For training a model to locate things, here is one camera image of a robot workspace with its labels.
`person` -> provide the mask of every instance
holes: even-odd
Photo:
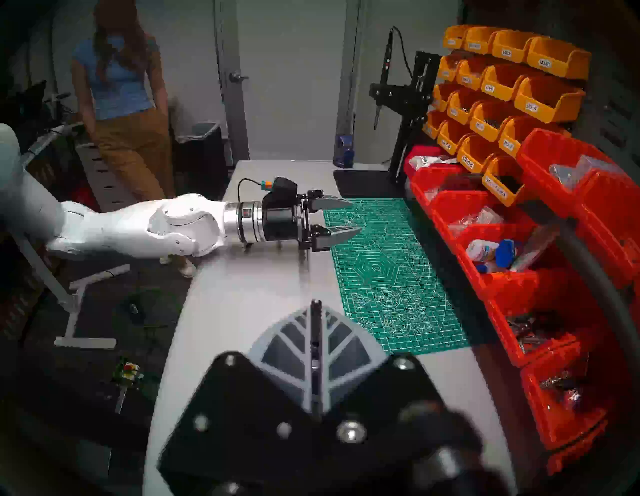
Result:
[[[84,126],[138,201],[173,198],[168,97],[156,41],[142,30],[135,0],[100,0],[93,14],[95,35],[76,47],[71,64]],[[195,266],[185,257],[160,262],[172,259],[193,277]]]

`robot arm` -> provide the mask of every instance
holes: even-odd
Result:
[[[325,251],[361,228],[326,228],[309,214],[351,205],[321,190],[298,194],[278,177],[261,202],[212,202],[188,194],[96,213],[74,202],[59,203],[20,164],[10,127],[0,124],[0,213],[15,229],[40,238],[57,255],[115,251],[135,258],[201,257],[223,244],[295,239],[301,250]]]

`gray door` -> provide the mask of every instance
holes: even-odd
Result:
[[[234,161],[332,159],[346,19],[347,0],[216,0]]]

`wall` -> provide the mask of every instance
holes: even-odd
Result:
[[[71,55],[76,45],[93,36],[94,0],[60,1],[53,20],[53,60],[58,91],[74,92]],[[216,61],[212,0],[138,0],[140,22],[160,46],[164,81],[170,106],[175,109],[177,134],[188,132],[197,122],[220,121],[226,134]],[[32,82],[52,81],[48,23],[45,19],[31,32]],[[26,88],[26,46],[12,58],[12,74],[18,89]],[[46,94],[52,92],[47,84]],[[76,100],[66,104],[77,109]]]
[[[413,70],[415,52],[422,50],[441,55],[442,36],[448,26],[456,24],[457,1],[451,0],[368,0],[360,51],[360,73],[356,88],[355,158],[360,163],[381,163],[391,158],[401,118],[382,108],[378,130],[373,130],[376,105],[369,96],[369,85],[380,81],[382,58],[391,26],[402,31],[409,67]],[[411,78],[404,66],[402,48],[394,32],[394,51],[389,84],[409,84]]]

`black trash can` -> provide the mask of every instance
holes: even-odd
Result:
[[[221,200],[229,182],[225,146],[218,122],[200,122],[191,134],[176,136],[173,167],[178,195],[199,193]]]

